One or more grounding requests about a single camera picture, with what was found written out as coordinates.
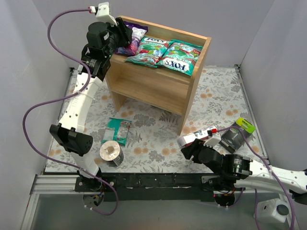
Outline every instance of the table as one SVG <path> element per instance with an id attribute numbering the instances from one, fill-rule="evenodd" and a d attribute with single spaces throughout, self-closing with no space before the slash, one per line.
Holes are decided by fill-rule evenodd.
<path id="1" fill-rule="evenodd" d="M 72 93 L 75 83 L 76 71 L 71 77 L 67 93 Z M 68 102 L 64 103 L 60 116 L 67 104 Z M 132 121 L 126 146 L 123 147 L 125 159 L 119 167 L 109 167 L 99 157 L 101 140 L 109 117 Z M 210 125 L 228 127 L 239 117 L 253 123 L 236 69 L 204 68 L 182 135 Z M 127 99 L 120 111 L 116 112 L 104 82 L 95 95 L 85 123 L 85 134 L 94 138 L 88 154 L 93 154 L 103 173 L 211 173 L 206 166 L 186 160 L 180 152 L 177 144 L 179 118 L 176 114 L 134 99 Z M 253 133 L 249 142 L 258 154 L 267 158 L 257 132 Z M 228 153 L 220 145 L 215 149 L 221 154 Z M 246 144 L 236 153 L 260 161 Z M 69 153 L 54 140 L 50 145 L 49 156 L 75 163 Z M 48 160 L 45 172 L 74 173 L 76 169 Z"/>

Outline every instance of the purple candy bag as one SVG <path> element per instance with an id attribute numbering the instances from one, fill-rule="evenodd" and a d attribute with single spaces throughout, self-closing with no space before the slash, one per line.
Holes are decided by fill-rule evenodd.
<path id="1" fill-rule="evenodd" d="M 147 26 L 141 26 L 134 23 L 124 22 L 125 25 L 132 29 L 132 41 L 129 46 L 119 47 L 115 50 L 116 54 L 127 54 L 130 56 L 134 56 L 136 50 L 139 47 L 140 41 L 144 37 L 145 33 L 148 31 Z"/>

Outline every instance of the yellow-green label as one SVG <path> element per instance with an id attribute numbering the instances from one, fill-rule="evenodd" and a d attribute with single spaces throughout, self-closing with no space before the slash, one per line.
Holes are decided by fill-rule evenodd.
<path id="1" fill-rule="evenodd" d="M 256 129 L 250 122 L 241 117 L 236 120 L 236 123 L 244 128 L 248 133 L 253 133 Z"/>

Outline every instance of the gray floor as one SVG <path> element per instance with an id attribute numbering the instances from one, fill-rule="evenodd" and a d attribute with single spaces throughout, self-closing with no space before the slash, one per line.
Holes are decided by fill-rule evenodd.
<path id="1" fill-rule="evenodd" d="M 260 201 L 276 198 L 262 193 Z M 109 217 L 83 207 L 82 195 L 41 195 L 32 230 L 256 230 L 253 193 L 243 194 L 229 210 L 198 201 L 120 201 Z M 110 211 L 114 203 L 99 208 Z M 260 224 L 262 230 L 286 230 L 287 224 Z"/>

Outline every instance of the cylindrical can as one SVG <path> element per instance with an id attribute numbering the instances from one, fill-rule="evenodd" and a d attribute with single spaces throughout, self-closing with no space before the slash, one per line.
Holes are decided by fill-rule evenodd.
<path id="1" fill-rule="evenodd" d="M 120 145 L 114 140 L 108 140 L 100 148 L 100 157 L 111 167 L 119 166 L 124 160 Z"/>

